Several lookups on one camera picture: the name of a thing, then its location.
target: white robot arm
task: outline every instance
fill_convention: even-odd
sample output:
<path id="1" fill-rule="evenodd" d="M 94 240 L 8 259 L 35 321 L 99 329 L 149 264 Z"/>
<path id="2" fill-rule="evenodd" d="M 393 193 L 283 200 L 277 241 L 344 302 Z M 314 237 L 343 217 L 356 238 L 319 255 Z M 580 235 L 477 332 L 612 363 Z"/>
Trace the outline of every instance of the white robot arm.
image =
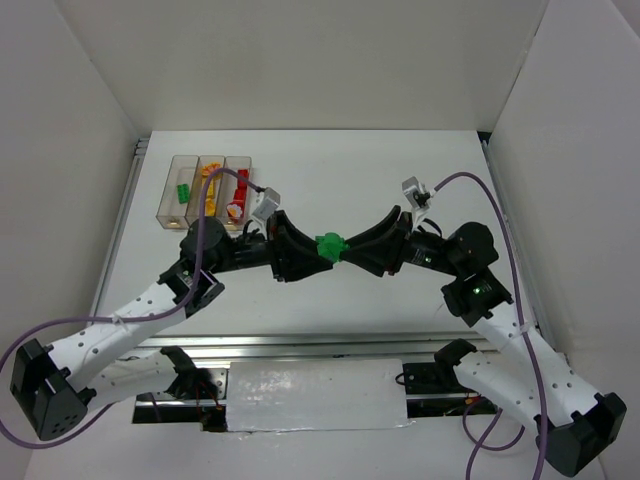
<path id="1" fill-rule="evenodd" d="M 142 358 L 127 354 L 148 337 L 205 308 L 224 290 L 214 277 L 218 273 L 271 265 L 276 280 L 292 282 L 332 269 L 336 259 L 377 276 L 396 274 L 404 263 L 411 263 L 452 275 L 455 280 L 442 288 L 450 312 L 462 317 L 515 367 L 508 372 L 458 340 L 436 354 L 442 375 L 480 393 L 538 433 L 541 404 L 523 339 L 526 330 L 547 392 L 546 459 L 561 473 L 575 475 L 615 440 L 626 406 L 614 393 L 601 395 L 580 378 L 535 328 L 520 327 L 510 293 L 488 268 L 498 254 L 486 226 L 470 222 L 446 239 L 428 233 L 414 219 L 425 218 L 433 193 L 415 179 L 405 182 L 403 190 L 413 213 L 396 206 L 378 225 L 332 245 L 319 246 L 298 231 L 284 211 L 275 211 L 279 196 L 270 189 L 257 209 L 257 219 L 266 223 L 266 235 L 253 231 L 232 239 L 215 218 L 194 223 L 180 244 L 180 259 L 157 283 L 114 312 L 112 323 L 93 324 L 48 346 L 31 340 L 18 349 L 11 390 L 38 437 L 51 440 L 65 435 L 87 412 L 139 393 L 167 391 L 180 398 L 193 389 L 210 388 L 215 395 L 208 371 L 196 368 L 177 347 Z M 201 228 L 206 240 L 198 252 Z M 198 254 L 203 260 L 196 276 Z M 167 312 L 191 291 L 196 293 L 184 308 L 165 318 L 122 320 Z"/>

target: clear plastic container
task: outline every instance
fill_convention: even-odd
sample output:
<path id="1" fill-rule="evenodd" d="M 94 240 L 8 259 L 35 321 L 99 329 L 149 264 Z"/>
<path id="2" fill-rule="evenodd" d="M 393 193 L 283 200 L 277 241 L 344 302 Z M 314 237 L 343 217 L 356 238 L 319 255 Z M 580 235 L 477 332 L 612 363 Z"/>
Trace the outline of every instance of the clear plastic container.
<path id="1" fill-rule="evenodd" d="M 249 180 L 253 177 L 251 157 L 226 157 L 225 167 L 245 175 Z M 249 219 L 249 201 L 251 189 L 244 182 L 238 182 L 231 175 L 223 175 L 218 197 L 216 217 L 227 231 L 242 230 Z"/>
<path id="2" fill-rule="evenodd" d="M 200 194 L 202 187 L 209 174 L 216 168 L 220 168 L 225 165 L 225 158 L 222 155 L 202 155 L 198 158 L 195 168 L 195 175 L 193 176 L 193 183 L 191 184 L 191 196 L 189 198 L 189 204 L 187 206 L 186 220 L 189 225 L 195 222 L 200 215 Z M 220 190 L 223 182 L 222 175 L 216 175 L 216 178 L 209 185 L 209 191 L 207 192 L 207 200 L 205 203 L 205 215 L 208 217 L 215 216 L 220 211 Z"/>
<path id="3" fill-rule="evenodd" d="M 156 218 L 163 228 L 168 230 L 189 228 L 186 214 L 193 192 L 187 192 L 189 198 L 185 202 L 184 197 L 179 198 L 178 186 L 187 185 L 187 189 L 192 188 L 197 163 L 198 157 L 195 155 L 176 155 L 173 157 L 156 214 Z"/>

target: green block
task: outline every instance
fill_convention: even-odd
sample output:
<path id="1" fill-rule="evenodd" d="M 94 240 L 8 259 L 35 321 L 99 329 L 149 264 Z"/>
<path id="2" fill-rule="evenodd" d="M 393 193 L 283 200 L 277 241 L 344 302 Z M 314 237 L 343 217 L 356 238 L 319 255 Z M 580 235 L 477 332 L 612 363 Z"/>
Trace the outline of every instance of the green block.
<path id="1" fill-rule="evenodd" d="M 318 255 L 331 260 L 333 263 L 340 261 L 340 253 L 349 249 L 349 245 L 337 233 L 329 232 L 324 236 L 316 237 L 318 242 Z"/>
<path id="2" fill-rule="evenodd" d="M 178 203 L 183 204 L 189 201 L 189 185 L 183 183 L 176 187 L 178 191 Z"/>

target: yellow object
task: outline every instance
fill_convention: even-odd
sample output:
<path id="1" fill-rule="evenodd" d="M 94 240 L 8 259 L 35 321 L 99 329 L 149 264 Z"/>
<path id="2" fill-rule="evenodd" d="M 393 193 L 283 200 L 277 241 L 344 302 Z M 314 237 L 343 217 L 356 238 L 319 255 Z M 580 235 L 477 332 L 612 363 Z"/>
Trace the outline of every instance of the yellow object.
<path id="1" fill-rule="evenodd" d="M 207 217 L 213 217 L 216 214 L 216 202 L 213 199 L 207 198 L 204 204 L 204 214 Z"/>
<path id="2" fill-rule="evenodd" d="M 202 186 L 206 182 L 209 175 L 213 173 L 213 171 L 217 168 L 220 168 L 221 165 L 219 163 L 210 163 L 202 167 Z M 216 181 L 220 178 L 222 174 L 219 173 L 215 176 L 214 180 L 209 184 L 209 188 L 207 189 L 207 201 L 205 203 L 205 212 L 204 214 L 207 217 L 213 217 L 216 214 Z"/>

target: purple cable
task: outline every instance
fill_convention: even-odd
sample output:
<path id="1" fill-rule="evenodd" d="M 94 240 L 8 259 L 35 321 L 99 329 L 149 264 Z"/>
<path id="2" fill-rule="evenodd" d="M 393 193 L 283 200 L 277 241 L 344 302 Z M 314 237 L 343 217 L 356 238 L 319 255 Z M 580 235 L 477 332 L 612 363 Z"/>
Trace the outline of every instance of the purple cable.
<path id="1" fill-rule="evenodd" d="M 209 189 L 209 185 L 211 184 L 211 181 L 213 180 L 213 178 L 220 173 L 229 174 L 232 177 L 237 178 L 239 181 L 245 182 L 249 187 L 251 187 L 256 192 L 264 191 L 264 188 L 259 187 L 258 185 L 256 185 L 255 183 L 247 179 L 246 177 L 240 175 L 238 172 L 234 170 L 231 170 L 230 168 L 225 168 L 225 167 L 217 168 L 213 172 L 211 172 L 211 174 L 209 174 L 209 176 L 204 182 L 204 185 L 202 186 L 202 193 L 200 195 L 200 204 L 198 206 L 198 218 L 200 220 L 205 218 L 205 202 L 207 198 L 207 190 Z M 124 323 L 143 323 L 143 322 L 153 322 L 154 320 L 160 320 L 180 311 L 182 308 L 184 308 L 187 305 L 187 303 L 191 301 L 191 299 L 195 295 L 198 281 L 200 280 L 200 274 L 202 269 L 202 257 L 203 257 L 203 250 L 204 250 L 204 231 L 205 231 L 204 228 L 198 229 L 198 238 L 196 243 L 196 262 L 195 262 L 195 269 L 193 272 L 193 279 L 191 282 L 191 287 L 189 288 L 187 295 L 182 299 L 182 301 L 178 303 L 175 307 L 167 310 L 166 312 L 158 313 L 155 315 L 149 315 L 147 317 L 123 318 L 122 321 Z M 59 318 L 56 320 L 49 320 L 48 322 L 44 322 L 38 326 L 35 326 L 27 330 L 22 335 L 20 335 L 11 345 L 9 345 L 7 350 L 2 354 L 2 357 L 0 357 L 0 372 L 2 372 L 2 370 L 4 369 L 7 361 L 9 360 L 9 356 L 13 353 L 13 351 L 16 350 L 22 344 L 22 342 L 24 342 L 27 338 L 31 337 L 32 335 L 42 330 L 45 330 L 47 328 L 54 327 L 56 325 L 65 325 L 69 323 L 89 323 L 89 322 L 112 323 L 113 319 L 111 317 L 92 317 L 89 315 L 85 315 L 80 317 L 68 317 L 68 318 Z M 4 435 L 4 437 L 7 440 L 18 445 L 19 447 L 29 448 L 32 450 L 44 450 L 47 448 L 53 448 L 53 447 L 62 445 L 64 443 L 67 443 L 68 441 L 76 438 L 78 435 L 84 432 L 87 428 L 93 425 L 102 415 L 104 415 L 110 407 L 111 405 L 107 405 L 106 407 L 104 407 L 91 420 L 89 420 L 85 425 L 80 427 L 78 430 L 74 431 L 72 434 L 64 438 L 61 438 L 60 440 L 55 440 L 49 443 L 32 443 L 32 442 L 26 442 L 24 440 L 21 440 L 15 435 L 13 435 L 7 429 L 6 425 L 2 422 L 2 420 L 0 420 L 0 433 Z"/>
<path id="2" fill-rule="evenodd" d="M 502 236 L 504 237 L 504 242 L 507 245 L 507 254 L 509 256 L 509 264 L 511 265 L 511 277 L 513 279 L 513 289 L 515 290 L 514 294 L 516 297 L 516 313 L 518 315 L 518 323 L 520 326 L 524 326 L 524 313 L 522 311 L 522 298 L 520 296 L 520 283 L 518 282 L 518 272 L 516 270 L 516 259 L 513 254 L 513 246 L 511 245 L 511 240 L 509 240 L 509 233 L 507 232 L 507 226 L 504 223 L 504 219 L 502 218 L 502 213 L 500 212 L 500 207 L 498 207 L 498 203 L 496 199 L 493 197 L 491 190 L 489 187 L 482 181 L 480 177 L 474 175 L 470 172 L 458 172 L 453 175 L 448 176 L 443 181 L 441 181 L 435 187 L 435 191 L 439 192 L 445 185 L 449 182 L 455 180 L 456 178 L 467 177 L 471 180 L 475 181 L 480 188 L 484 191 L 484 193 L 489 198 L 491 202 L 491 206 L 493 207 L 493 211 L 498 217 L 498 223 L 500 224 L 500 230 L 502 230 Z M 531 344 L 531 339 L 529 338 L 529 334 L 526 331 L 523 331 L 522 338 L 527 347 L 527 352 L 529 353 L 529 357 L 531 358 L 531 365 L 533 367 L 533 373 L 536 377 L 536 384 L 538 386 L 538 395 L 540 396 L 540 444 L 538 445 L 538 460 L 536 462 L 536 469 L 533 473 L 533 480 L 540 480 L 542 476 L 542 469 L 544 468 L 544 459 L 547 453 L 547 440 L 549 433 L 549 425 L 548 425 L 548 414 L 547 414 L 547 396 L 544 391 L 544 383 L 542 380 L 542 372 L 540 371 L 540 365 L 538 364 L 538 358 L 536 357 L 536 352 L 533 350 L 533 345 Z M 499 415 L 496 415 L 494 421 L 497 421 Z M 469 458 L 469 465 L 467 465 L 467 480 L 470 480 L 471 474 L 471 466 L 473 465 L 473 460 L 478 454 L 478 450 L 482 446 L 482 443 L 486 440 L 487 436 L 495 426 L 495 423 L 492 422 L 491 425 L 487 428 L 487 431 L 478 439 L 478 444 L 474 447 L 474 453 Z"/>
<path id="3" fill-rule="evenodd" d="M 151 392 L 149 392 L 149 397 L 151 398 L 151 404 L 153 405 L 153 413 L 155 413 L 156 415 L 156 422 L 162 423 L 162 416 L 160 415 L 160 408 L 158 408 L 158 402 L 156 402 L 156 397 Z"/>
<path id="4" fill-rule="evenodd" d="M 502 416 L 502 409 L 499 408 L 498 409 L 498 413 L 496 413 L 496 416 L 493 417 L 493 420 L 491 420 L 491 423 L 489 424 L 487 429 L 480 436 L 480 439 L 478 440 L 478 443 L 476 443 L 473 446 L 473 450 L 471 451 L 471 456 L 469 457 L 469 460 L 467 461 L 467 471 L 465 473 L 465 479 L 466 480 L 471 480 L 471 469 L 473 468 L 473 462 L 476 459 L 476 455 L 478 455 L 478 452 L 482 448 L 482 444 L 485 442 L 485 440 L 487 439 L 487 437 L 489 436 L 489 434 L 491 433 L 493 428 L 496 426 L 496 424 L 498 423 L 498 420 L 500 420 L 501 416 Z"/>
<path id="5" fill-rule="evenodd" d="M 487 401 L 486 399 L 482 399 L 477 402 L 473 402 L 471 405 L 469 405 L 467 408 L 464 409 L 464 413 L 462 414 L 462 428 L 464 429 L 464 433 L 466 433 L 467 437 L 469 437 L 469 440 L 471 440 L 475 444 L 478 444 L 480 442 L 475 439 L 475 437 L 469 430 L 469 426 L 467 425 L 467 417 L 469 416 L 469 413 L 471 413 L 471 410 L 476 408 L 476 406 L 479 405 L 480 403 L 483 403 L 486 401 Z M 509 450 L 511 447 L 514 447 L 520 441 L 520 439 L 524 435 L 524 431 L 525 431 L 525 428 L 520 427 L 520 431 L 516 435 L 516 438 L 511 440 L 506 445 L 502 445 L 500 447 L 490 447 L 488 445 L 480 444 L 480 448 L 482 448 L 483 450 L 489 450 L 491 452 L 504 452 L 505 450 Z"/>

